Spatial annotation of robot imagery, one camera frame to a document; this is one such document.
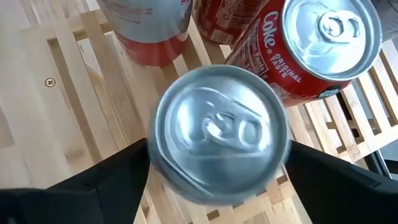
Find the can lid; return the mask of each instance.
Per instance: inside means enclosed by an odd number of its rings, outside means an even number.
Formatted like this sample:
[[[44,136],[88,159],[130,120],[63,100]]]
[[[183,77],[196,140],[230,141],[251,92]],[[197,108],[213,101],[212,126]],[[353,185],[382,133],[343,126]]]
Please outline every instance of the can lid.
[[[229,65],[181,77],[161,99],[155,119],[162,157],[209,194],[263,187],[288,150],[288,130],[272,89]]]
[[[381,25],[370,1],[291,0],[282,26],[296,60],[327,80],[356,77],[381,48]]]

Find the coke can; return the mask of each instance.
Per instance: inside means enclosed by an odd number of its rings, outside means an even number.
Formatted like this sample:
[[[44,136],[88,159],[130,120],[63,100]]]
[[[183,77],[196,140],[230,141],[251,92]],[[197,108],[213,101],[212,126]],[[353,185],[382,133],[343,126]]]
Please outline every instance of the coke can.
[[[367,71],[381,49],[369,0],[271,1],[226,64],[259,75],[285,106],[335,95]]]
[[[137,63],[164,66],[183,52],[192,0],[98,0],[98,4]]]
[[[172,189],[202,204],[259,193],[289,150],[284,110],[270,86],[229,65],[188,72],[156,109],[148,151]]]
[[[383,41],[398,36],[398,0],[372,0],[379,14]]]
[[[202,36],[218,44],[235,44],[269,0],[198,0],[196,22]]]

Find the red can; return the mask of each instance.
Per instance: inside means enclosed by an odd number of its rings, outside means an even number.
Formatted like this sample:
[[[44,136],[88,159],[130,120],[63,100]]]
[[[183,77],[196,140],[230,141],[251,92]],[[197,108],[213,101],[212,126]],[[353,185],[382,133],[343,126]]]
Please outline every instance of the red can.
[[[98,4],[137,63],[164,66],[183,52],[192,0],[98,0]]]
[[[269,0],[198,0],[200,33],[218,44],[235,44]]]
[[[271,0],[226,64],[259,75],[288,107],[335,95],[369,69],[380,47],[369,0]]]

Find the wooden rack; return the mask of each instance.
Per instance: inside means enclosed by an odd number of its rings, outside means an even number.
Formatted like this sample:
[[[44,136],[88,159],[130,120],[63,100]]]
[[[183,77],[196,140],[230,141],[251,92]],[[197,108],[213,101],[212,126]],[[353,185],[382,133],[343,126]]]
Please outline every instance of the wooden rack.
[[[8,32],[2,42],[8,46],[3,72],[14,75],[0,77],[0,187],[48,187],[145,137],[159,97],[179,75],[223,63],[231,52],[203,40],[191,21],[187,48],[173,64],[140,66],[126,56],[101,11],[68,17],[51,6],[62,16]],[[28,20],[38,21],[30,4],[22,7]],[[350,162],[398,139],[397,66],[397,50],[387,41],[373,68],[357,79],[359,91],[350,85],[341,92],[351,119],[336,96],[287,108],[293,138]],[[152,170],[135,220],[308,222],[283,167],[264,192],[230,207],[190,203]]]

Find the soda can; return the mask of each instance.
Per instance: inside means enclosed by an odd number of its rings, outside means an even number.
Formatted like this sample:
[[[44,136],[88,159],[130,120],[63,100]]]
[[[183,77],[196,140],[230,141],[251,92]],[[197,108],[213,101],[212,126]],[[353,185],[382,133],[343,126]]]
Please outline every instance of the soda can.
[[[97,0],[127,54],[137,63],[164,66],[182,52],[192,0]]]
[[[335,95],[373,64],[381,25],[369,0],[270,1],[225,64],[259,75],[284,106]]]
[[[269,0],[198,0],[195,17],[202,36],[218,44],[235,44]]]
[[[383,41],[398,36],[398,0],[372,0],[379,14]]]
[[[202,204],[234,204],[258,193],[289,150],[284,110],[247,70],[210,65],[165,92],[149,134],[154,167],[172,189]]]

